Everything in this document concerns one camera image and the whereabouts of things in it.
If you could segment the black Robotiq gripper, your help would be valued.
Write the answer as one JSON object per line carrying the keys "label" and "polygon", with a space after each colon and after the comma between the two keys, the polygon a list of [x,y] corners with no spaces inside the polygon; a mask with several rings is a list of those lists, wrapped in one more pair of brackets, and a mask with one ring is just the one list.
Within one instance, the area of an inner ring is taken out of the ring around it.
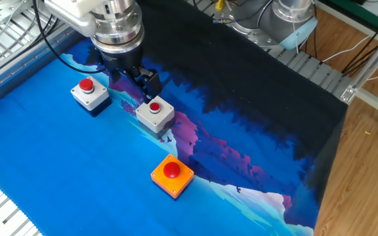
{"label": "black Robotiq gripper", "polygon": [[[99,51],[108,70],[112,71],[110,89],[126,92],[131,98],[144,100],[144,102],[150,102],[162,91],[158,72],[155,69],[141,67],[143,57],[141,42],[108,45],[92,39],[92,43]],[[139,87],[132,78],[119,71],[126,72],[130,76],[139,76]]]}

